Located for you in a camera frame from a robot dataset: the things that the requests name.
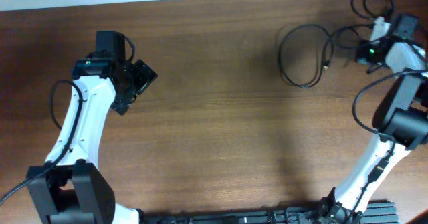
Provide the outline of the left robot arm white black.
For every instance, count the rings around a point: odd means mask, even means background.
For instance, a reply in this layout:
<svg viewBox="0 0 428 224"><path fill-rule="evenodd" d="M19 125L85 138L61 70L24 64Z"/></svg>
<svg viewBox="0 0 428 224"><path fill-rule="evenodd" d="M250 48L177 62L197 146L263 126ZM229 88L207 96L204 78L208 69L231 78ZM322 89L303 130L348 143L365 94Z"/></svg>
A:
<svg viewBox="0 0 428 224"><path fill-rule="evenodd" d="M72 95L58 139L44 164L27 171L26 187L42 223L144 221L140 209L116 202L98 168L108 112L124 115L157 77L142 60L126 56L131 43L120 32L99 31L95 51L72 68Z"/></svg>

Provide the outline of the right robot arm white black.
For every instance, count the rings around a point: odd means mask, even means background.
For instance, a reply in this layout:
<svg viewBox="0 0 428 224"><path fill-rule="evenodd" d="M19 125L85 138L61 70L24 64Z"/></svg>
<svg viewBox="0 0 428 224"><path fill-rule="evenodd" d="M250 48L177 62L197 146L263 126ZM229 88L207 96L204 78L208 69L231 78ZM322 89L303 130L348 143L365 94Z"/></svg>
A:
<svg viewBox="0 0 428 224"><path fill-rule="evenodd" d="M372 138L352 172L316 210L311 223L362 223L375 191L392 169L422 144L427 144L427 58L414 41L419 20L400 14L391 22L378 17L370 37L370 53L380 53L391 74L364 87L364 91L393 79L377 107L372 125L363 128Z"/></svg>

